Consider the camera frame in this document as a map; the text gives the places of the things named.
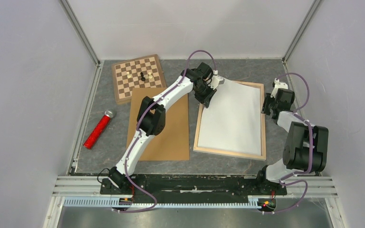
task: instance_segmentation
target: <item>dark gray surface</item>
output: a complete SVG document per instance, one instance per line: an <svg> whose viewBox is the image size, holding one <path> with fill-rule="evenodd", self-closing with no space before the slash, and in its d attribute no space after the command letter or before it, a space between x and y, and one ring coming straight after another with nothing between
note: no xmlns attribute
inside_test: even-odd
<svg viewBox="0 0 365 228"><path fill-rule="evenodd" d="M297 199L278 199L278 209ZM262 215L254 209L155 209L148 212L118 214L110 208L64 207L59 228L191 228L262 227L331 228L324 199L305 199L298 208L275 215Z"/></svg>
<svg viewBox="0 0 365 228"><path fill-rule="evenodd" d="M98 83L96 96L86 127L84 140L92 132L106 109L115 107L117 115L100 136L91 150L82 147L76 172L98 173L111 168L121 159L126 150L130 103L116 105L111 65L119 60L106 60ZM201 62L213 67L211 60L191 60L190 68ZM171 85L185 68L186 60L161 60L167 85ZM273 79L285 73L282 61L278 59L224 59L216 60L219 75L230 79L263 83L265 92L272 91ZM256 174L265 164L273 164L282 157L287 133L266 116L266 161L234 158L222 155L193 152L195 127L199 103L192 93L189 100L190 160L189 161L140 161L135 173L172 174Z"/></svg>

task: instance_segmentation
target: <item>chessboard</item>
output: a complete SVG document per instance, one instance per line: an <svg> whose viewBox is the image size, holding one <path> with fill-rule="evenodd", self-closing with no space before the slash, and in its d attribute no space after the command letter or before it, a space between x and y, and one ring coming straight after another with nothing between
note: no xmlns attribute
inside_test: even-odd
<svg viewBox="0 0 365 228"><path fill-rule="evenodd" d="M158 55L115 63L111 68L117 104L129 102L133 88L167 87Z"/></svg>

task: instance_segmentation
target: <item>white wall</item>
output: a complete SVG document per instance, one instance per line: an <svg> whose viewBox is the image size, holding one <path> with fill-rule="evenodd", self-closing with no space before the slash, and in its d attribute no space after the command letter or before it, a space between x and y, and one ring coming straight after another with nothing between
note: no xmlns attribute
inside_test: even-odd
<svg viewBox="0 0 365 228"><path fill-rule="evenodd" d="M311 98L306 118L329 129L332 175L349 227L365 227L365 2L324 1L288 62ZM304 86L296 81L304 101Z"/></svg>
<svg viewBox="0 0 365 228"><path fill-rule="evenodd" d="M69 2L100 59L282 58L313 0Z"/></svg>
<svg viewBox="0 0 365 228"><path fill-rule="evenodd" d="M38 228L94 64L58 1L0 1L0 228Z"/></svg>

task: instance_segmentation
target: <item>cardboard sheet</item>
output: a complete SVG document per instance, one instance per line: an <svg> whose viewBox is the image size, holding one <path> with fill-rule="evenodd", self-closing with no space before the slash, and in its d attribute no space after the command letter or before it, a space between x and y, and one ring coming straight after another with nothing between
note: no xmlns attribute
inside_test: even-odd
<svg viewBox="0 0 365 228"><path fill-rule="evenodd" d="M262 159L261 93L260 88L225 80L202 111L197 147Z"/></svg>
<svg viewBox="0 0 365 228"><path fill-rule="evenodd" d="M166 88L134 88L129 116L127 144L132 141L135 133L137 117L142 99L153 97ZM188 124L188 95L178 100L166 114L166 126L163 131L152 139L143 152L140 161L182 161L190 159Z"/></svg>

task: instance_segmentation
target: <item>red cylinder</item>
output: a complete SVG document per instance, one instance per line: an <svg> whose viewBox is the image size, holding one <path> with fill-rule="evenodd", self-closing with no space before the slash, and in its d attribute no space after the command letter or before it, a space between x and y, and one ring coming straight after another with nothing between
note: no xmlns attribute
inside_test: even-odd
<svg viewBox="0 0 365 228"><path fill-rule="evenodd" d="M98 122L97 126L94 128L90 136L86 139L86 142L83 144L89 150L94 146L97 139L101 135L101 132L106 128L108 122L110 122L110 117L108 115L104 115L101 118L100 122Z"/></svg>

